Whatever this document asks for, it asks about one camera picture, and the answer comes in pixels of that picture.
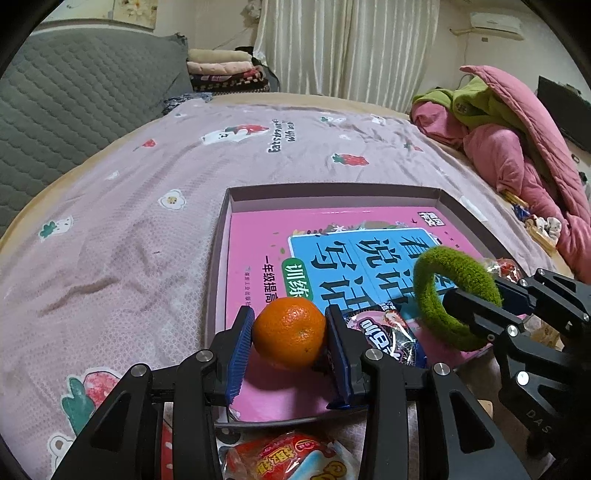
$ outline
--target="green label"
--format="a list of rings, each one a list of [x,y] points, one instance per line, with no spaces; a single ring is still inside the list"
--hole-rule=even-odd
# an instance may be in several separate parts
[[[288,297],[304,297],[312,300],[312,285],[304,262],[299,258],[286,258],[281,264],[283,281]]]

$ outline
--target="tangerine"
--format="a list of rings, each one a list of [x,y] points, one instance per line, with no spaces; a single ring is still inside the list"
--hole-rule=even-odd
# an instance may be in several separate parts
[[[310,300],[283,297],[273,300],[252,326],[256,351],[277,368],[311,367],[322,350],[326,319]]]

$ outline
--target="green fuzzy hair tie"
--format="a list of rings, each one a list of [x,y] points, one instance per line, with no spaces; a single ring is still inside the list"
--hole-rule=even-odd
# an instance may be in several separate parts
[[[501,294],[484,266],[463,252],[449,247],[432,247],[414,265],[414,292],[423,322],[440,340],[463,352],[484,347],[486,339],[470,332],[468,325],[449,315],[435,289],[435,274],[443,275],[472,295],[502,306]]]

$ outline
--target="candy wrapper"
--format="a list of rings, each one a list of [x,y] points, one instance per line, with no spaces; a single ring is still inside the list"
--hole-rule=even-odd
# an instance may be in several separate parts
[[[427,357],[412,330],[391,303],[383,311],[362,310],[345,317],[347,327],[360,330],[371,348],[377,348],[404,365],[425,368]]]
[[[243,443],[226,452],[224,479],[356,480],[359,465],[339,443],[291,432]]]
[[[510,258],[484,258],[482,264],[486,271],[493,276],[501,277],[506,280],[511,280],[513,283],[517,283],[523,278],[521,270],[517,266],[514,260]]]

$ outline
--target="green blanket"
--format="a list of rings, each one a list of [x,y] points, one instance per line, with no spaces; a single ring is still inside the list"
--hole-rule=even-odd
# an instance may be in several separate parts
[[[435,89],[413,98],[416,102],[434,102],[443,105],[470,130],[485,124],[498,124],[526,132],[516,114],[488,88],[480,77],[459,90]]]

